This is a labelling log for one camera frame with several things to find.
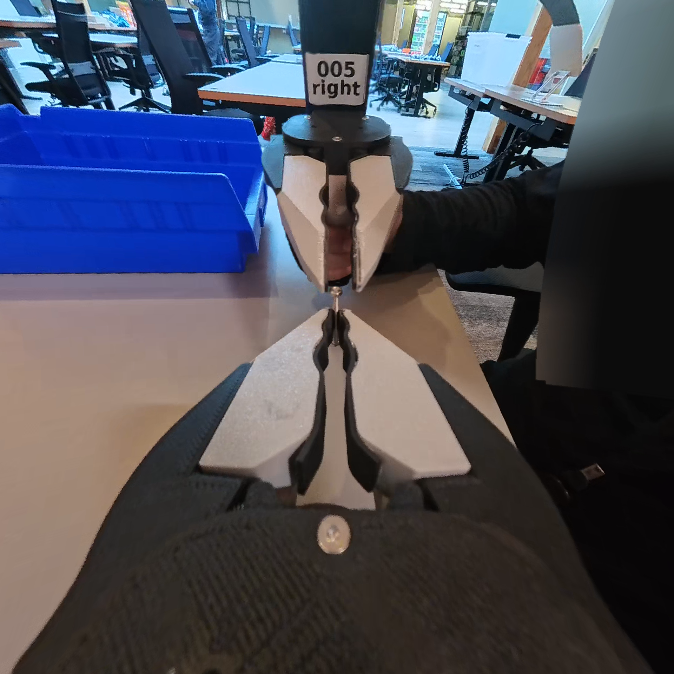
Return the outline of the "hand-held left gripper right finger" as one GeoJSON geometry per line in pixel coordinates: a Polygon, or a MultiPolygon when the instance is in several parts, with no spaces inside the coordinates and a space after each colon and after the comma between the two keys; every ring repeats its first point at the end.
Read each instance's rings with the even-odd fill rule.
{"type": "Polygon", "coordinates": [[[350,310],[340,311],[349,469],[364,490],[463,476],[471,464],[421,366],[350,310]]]}

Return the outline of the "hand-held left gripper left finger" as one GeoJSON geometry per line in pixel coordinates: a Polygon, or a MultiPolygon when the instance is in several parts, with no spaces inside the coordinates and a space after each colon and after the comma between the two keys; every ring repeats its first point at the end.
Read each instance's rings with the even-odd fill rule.
{"type": "Polygon", "coordinates": [[[307,493],[324,455],[330,344],[331,310],[324,309],[259,354],[199,467],[307,493]]]}

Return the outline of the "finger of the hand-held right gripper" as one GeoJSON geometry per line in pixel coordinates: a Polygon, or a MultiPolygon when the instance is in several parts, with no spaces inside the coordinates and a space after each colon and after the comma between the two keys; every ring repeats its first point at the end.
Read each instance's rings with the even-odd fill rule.
{"type": "Polygon", "coordinates": [[[363,157],[350,163],[355,190],[352,228],[352,287],[362,292],[375,274],[391,235],[400,202],[391,157],[363,157]]]}
{"type": "Polygon", "coordinates": [[[326,185],[324,163],[309,156],[284,156],[282,185],[277,195],[282,224],[301,270],[319,292],[328,288],[322,201],[326,185]]]}

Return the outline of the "large blue plastic bin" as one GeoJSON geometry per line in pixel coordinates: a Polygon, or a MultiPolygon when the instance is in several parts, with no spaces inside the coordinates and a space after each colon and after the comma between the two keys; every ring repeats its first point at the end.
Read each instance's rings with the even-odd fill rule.
{"type": "Polygon", "coordinates": [[[2,274],[220,274],[259,251],[248,119],[1,106],[2,274]]]}

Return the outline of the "person's right forearm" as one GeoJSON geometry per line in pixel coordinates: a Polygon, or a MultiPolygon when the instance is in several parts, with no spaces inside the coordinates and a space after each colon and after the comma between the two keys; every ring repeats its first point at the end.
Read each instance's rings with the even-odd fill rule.
{"type": "Polygon", "coordinates": [[[377,274],[545,264],[564,162],[457,190],[404,191],[377,274]]]}

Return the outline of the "wood-edged background desk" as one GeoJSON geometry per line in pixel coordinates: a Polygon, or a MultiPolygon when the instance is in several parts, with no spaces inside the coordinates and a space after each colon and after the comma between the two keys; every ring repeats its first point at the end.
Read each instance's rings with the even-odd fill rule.
{"type": "Polygon", "coordinates": [[[561,97],[560,103],[551,104],[535,99],[530,90],[515,85],[487,86],[451,77],[445,82],[449,85],[449,97],[463,104],[466,111],[454,151],[437,151],[435,155],[461,160],[463,183],[480,176],[485,183],[501,180],[514,169],[536,170],[543,163],[535,157],[535,150],[568,149],[580,99],[561,97]],[[471,173],[470,160],[480,158],[468,152],[468,132],[476,113],[489,113],[506,127],[490,163],[471,173]]]}
{"type": "Polygon", "coordinates": [[[303,59],[282,55],[268,63],[198,88],[198,96],[222,108],[235,108],[278,123],[307,113],[303,59]]]}

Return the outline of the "person's right hand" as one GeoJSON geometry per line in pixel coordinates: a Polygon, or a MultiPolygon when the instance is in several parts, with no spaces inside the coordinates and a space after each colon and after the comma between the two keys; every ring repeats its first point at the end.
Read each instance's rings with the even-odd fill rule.
{"type": "Polygon", "coordinates": [[[337,284],[352,273],[352,233],[348,226],[326,228],[325,277],[337,284]]]}

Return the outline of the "white cardboard box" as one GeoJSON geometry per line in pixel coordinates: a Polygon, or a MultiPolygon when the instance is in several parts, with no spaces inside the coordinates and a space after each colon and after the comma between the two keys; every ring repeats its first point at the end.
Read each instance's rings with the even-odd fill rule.
{"type": "Polygon", "coordinates": [[[468,33],[460,79],[476,85],[508,85],[531,40],[531,36],[499,32],[468,33]]]}

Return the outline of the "person's body in black clothes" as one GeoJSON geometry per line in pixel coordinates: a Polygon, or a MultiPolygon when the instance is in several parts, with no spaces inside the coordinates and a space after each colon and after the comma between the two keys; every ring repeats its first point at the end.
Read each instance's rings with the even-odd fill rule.
{"type": "Polygon", "coordinates": [[[672,673],[673,399],[547,385],[535,350],[481,369],[604,602],[672,673]]]}

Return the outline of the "wooden pillar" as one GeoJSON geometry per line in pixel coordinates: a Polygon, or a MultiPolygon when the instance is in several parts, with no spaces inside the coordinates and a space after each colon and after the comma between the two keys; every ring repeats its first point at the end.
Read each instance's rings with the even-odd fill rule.
{"type": "MultiPolygon", "coordinates": [[[[536,1],[525,32],[531,40],[522,56],[517,71],[511,79],[510,86],[525,88],[528,85],[551,28],[552,19],[550,14],[540,1],[536,1]]],[[[506,121],[497,117],[493,118],[483,144],[483,150],[487,154],[497,154],[497,149],[504,139],[507,127],[508,124],[506,121]]]]}

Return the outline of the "clear acrylic sign holder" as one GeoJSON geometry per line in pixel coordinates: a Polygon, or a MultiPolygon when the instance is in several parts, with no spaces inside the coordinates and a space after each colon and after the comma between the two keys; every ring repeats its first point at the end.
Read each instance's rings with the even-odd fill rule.
{"type": "Polygon", "coordinates": [[[547,104],[551,100],[554,101],[555,92],[567,82],[569,75],[570,72],[567,70],[548,72],[541,86],[527,95],[528,99],[538,104],[547,104]]]}

